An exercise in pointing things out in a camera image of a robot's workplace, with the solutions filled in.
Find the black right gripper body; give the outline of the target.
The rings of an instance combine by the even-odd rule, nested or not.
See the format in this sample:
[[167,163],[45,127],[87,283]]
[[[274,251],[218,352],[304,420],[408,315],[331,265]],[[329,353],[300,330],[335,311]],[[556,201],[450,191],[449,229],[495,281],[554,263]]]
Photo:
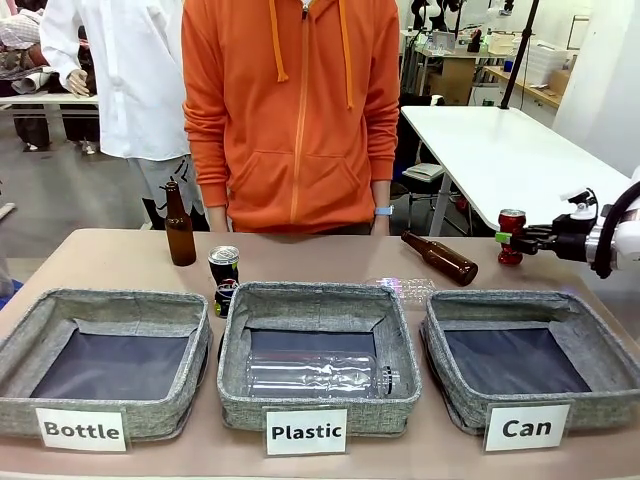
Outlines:
[[586,262],[585,242],[590,233],[590,220],[576,220],[569,214],[552,222],[552,251],[562,260]]

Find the person's right hand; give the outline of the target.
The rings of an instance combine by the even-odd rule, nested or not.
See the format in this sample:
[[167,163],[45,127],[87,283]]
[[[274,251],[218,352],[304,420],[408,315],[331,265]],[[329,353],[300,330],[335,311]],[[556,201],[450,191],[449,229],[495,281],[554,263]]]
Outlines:
[[225,206],[208,207],[207,215],[210,230],[216,233],[229,232],[227,208]]

